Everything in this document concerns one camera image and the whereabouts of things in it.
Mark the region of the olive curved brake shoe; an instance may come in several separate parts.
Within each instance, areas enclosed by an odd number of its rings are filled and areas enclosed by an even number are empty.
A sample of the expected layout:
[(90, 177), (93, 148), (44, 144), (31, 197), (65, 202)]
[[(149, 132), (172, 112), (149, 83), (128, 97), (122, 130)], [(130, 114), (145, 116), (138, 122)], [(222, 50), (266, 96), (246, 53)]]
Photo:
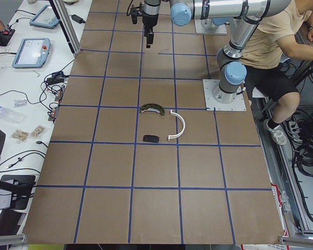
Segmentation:
[(140, 108), (139, 108), (139, 112), (140, 113), (145, 113), (148, 111), (152, 111), (155, 113), (160, 114), (161, 116), (165, 115), (165, 109), (163, 106), (156, 104), (156, 103), (147, 103), (147, 104), (143, 104)]

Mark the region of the black power adapter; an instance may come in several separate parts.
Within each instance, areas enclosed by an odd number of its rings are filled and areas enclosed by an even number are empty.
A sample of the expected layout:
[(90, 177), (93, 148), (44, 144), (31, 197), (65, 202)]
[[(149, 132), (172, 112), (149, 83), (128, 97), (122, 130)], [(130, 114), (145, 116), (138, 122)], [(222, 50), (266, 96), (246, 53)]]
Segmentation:
[(78, 15), (71, 15), (71, 18), (73, 21), (75, 21), (79, 24), (86, 23), (86, 21)]

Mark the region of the black brake pad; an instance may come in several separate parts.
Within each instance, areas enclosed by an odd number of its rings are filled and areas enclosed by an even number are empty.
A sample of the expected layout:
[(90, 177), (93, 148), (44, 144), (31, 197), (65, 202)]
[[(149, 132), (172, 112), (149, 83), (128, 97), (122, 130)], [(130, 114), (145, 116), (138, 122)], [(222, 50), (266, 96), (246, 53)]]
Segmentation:
[(144, 135), (143, 136), (143, 141), (144, 142), (149, 142), (149, 143), (159, 143), (160, 138), (156, 135)]

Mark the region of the far blue teach pendant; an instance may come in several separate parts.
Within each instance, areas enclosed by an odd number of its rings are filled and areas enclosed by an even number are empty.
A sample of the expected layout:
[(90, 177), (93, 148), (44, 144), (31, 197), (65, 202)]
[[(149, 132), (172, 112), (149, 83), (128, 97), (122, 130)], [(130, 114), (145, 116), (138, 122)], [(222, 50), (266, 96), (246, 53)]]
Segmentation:
[(43, 6), (29, 21), (29, 25), (40, 28), (54, 29), (59, 24), (50, 5)]

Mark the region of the blue teach pendant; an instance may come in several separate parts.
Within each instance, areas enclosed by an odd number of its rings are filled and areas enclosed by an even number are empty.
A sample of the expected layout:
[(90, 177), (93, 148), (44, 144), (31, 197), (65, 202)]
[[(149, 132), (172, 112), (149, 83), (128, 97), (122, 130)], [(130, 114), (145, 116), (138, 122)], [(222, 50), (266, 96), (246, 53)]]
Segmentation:
[(29, 21), (29, 25), (40, 28), (54, 29), (59, 24), (50, 5), (43, 6)]
[(12, 67), (42, 68), (45, 64), (51, 48), (51, 41), (48, 38), (25, 38), (22, 39)]

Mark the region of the near blue teach pendant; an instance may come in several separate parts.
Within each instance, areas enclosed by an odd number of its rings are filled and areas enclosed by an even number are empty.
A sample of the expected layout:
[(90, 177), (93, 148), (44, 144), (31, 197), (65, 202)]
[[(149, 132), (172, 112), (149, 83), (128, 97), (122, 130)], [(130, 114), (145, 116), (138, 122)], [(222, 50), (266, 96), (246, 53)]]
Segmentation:
[(42, 68), (45, 64), (51, 48), (51, 41), (48, 38), (25, 38), (22, 39), (12, 67)]

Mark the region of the person in beige shirt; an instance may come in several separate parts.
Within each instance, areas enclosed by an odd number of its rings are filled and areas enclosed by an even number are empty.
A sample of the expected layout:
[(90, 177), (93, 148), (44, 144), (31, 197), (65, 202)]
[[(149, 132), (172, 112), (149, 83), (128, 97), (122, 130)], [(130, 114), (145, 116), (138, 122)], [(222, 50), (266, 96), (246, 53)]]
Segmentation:
[(281, 123), (295, 112), (300, 102), (298, 89), (278, 68), (281, 56), (313, 60), (313, 46), (299, 44), (295, 39), (303, 23), (308, 28), (308, 40), (313, 42), (313, 1), (291, 1), (279, 14), (263, 18), (240, 59), (247, 69), (245, 87), (248, 99), (251, 101), (253, 90), (258, 89), (277, 103), (272, 117), (263, 125), (278, 145), (287, 143)]

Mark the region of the bag of small parts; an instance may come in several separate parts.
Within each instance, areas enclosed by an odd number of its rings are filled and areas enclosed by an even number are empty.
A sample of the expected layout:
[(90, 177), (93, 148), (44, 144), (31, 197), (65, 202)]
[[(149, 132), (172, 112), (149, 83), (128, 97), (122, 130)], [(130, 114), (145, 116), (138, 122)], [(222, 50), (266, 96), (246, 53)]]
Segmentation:
[(13, 139), (18, 140), (19, 142), (24, 142), (29, 136), (28, 132), (22, 131), (22, 130), (16, 130), (11, 137)]
[(39, 137), (43, 132), (46, 131), (46, 127), (42, 125), (38, 125), (33, 131), (31, 132), (31, 136), (34, 138)]

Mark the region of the clear plastic water bottle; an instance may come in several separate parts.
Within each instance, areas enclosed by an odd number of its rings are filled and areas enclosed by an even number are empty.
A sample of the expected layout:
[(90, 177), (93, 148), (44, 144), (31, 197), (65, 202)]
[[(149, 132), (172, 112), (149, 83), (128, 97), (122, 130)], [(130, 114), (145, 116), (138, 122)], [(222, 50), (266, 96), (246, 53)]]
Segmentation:
[(21, 123), (25, 116), (11, 109), (0, 106), (0, 118), (11, 123)]

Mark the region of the aluminium frame post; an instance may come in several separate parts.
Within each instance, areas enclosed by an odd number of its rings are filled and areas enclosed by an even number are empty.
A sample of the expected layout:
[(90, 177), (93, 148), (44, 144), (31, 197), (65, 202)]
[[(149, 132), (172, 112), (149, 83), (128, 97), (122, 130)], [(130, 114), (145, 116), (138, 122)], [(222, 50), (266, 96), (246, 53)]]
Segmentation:
[(74, 31), (73, 25), (69, 19), (69, 14), (63, 1), (49, 0), (50, 6), (60, 24), (66, 42), (74, 55), (81, 53), (81, 46), (77, 35)]

